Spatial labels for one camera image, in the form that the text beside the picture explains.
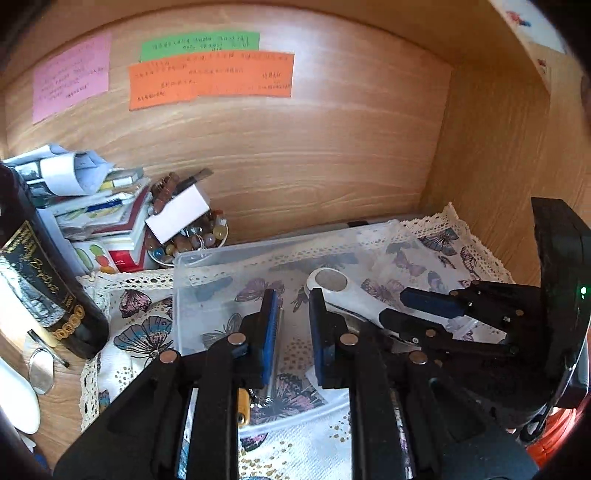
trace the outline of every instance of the yellow object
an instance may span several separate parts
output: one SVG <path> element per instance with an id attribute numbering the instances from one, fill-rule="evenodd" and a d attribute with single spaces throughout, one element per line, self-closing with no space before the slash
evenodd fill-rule
<path id="1" fill-rule="evenodd" d="M 244 388 L 238 389 L 238 415 L 236 422 L 239 427 L 244 427 L 251 422 L 251 396 Z"/>
<path id="2" fill-rule="evenodd" d="M 103 272 L 103 273 L 110 273 L 110 274 L 117 273 L 117 270 L 115 270 L 110 265 L 103 265 L 103 266 L 101 266 L 100 271 Z"/>

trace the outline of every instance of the wooden wall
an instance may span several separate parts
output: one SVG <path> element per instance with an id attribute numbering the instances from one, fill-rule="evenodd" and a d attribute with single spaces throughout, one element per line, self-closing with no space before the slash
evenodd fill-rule
<path id="1" fill-rule="evenodd" d="M 547 93 L 499 72 L 456 69 L 441 140 L 421 200 L 455 205 L 518 283 L 538 284 L 530 197 L 564 199 L 591 224 L 591 135 L 576 60 L 531 45 L 547 63 Z"/>
<path id="2" fill-rule="evenodd" d="M 127 67 L 143 41 L 252 30 L 295 52 L 293 96 L 200 98 L 130 112 Z M 158 178 L 210 167 L 204 188 L 233 241 L 416 210 L 437 147 L 452 67 L 384 31 L 310 11 L 169 9 L 114 24 L 109 92 L 33 125 L 31 70 L 5 89 L 13 154 L 48 141 L 93 148 Z"/>
<path id="3" fill-rule="evenodd" d="M 54 0 L 18 43 L 0 77 L 0 88 L 39 59 L 103 25 L 163 8 L 211 3 L 316 10 L 391 32 L 453 65 L 469 63 L 525 77 L 537 75 L 506 15 L 489 0 Z"/>

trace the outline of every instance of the pen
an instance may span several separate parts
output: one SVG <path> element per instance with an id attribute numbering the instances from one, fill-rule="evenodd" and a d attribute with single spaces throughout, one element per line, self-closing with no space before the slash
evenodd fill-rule
<path id="1" fill-rule="evenodd" d="M 43 345 L 43 348 L 45 348 L 49 353 L 51 353 L 51 356 L 53 358 L 55 358 L 59 363 L 61 363 L 64 367 L 68 368 L 70 366 L 70 362 L 68 362 L 67 360 L 64 360 L 57 353 L 55 353 L 53 351 L 53 348 L 51 348 L 49 345 L 47 345 L 45 343 L 45 341 L 40 336 L 37 335 L 35 330 L 29 330 L 27 333 L 29 334 L 29 337 L 31 337 L 33 340 L 35 340 L 40 345 Z"/>

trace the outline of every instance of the bottle label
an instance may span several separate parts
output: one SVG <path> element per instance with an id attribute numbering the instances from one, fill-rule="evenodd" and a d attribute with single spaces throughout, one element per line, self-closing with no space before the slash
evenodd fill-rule
<path id="1" fill-rule="evenodd" d="M 28 220 L 0 249 L 0 274 L 41 326 L 50 327 L 72 312 L 76 325 L 68 330 L 80 325 L 84 308 L 51 266 Z"/>

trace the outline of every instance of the dark bottle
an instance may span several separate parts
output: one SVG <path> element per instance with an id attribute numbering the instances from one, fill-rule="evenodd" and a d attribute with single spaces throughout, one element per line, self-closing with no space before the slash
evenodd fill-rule
<path id="1" fill-rule="evenodd" d="M 27 184 L 1 161 L 0 275 L 33 318 L 75 355 L 93 358 L 105 346 L 105 316 L 51 240 Z"/>

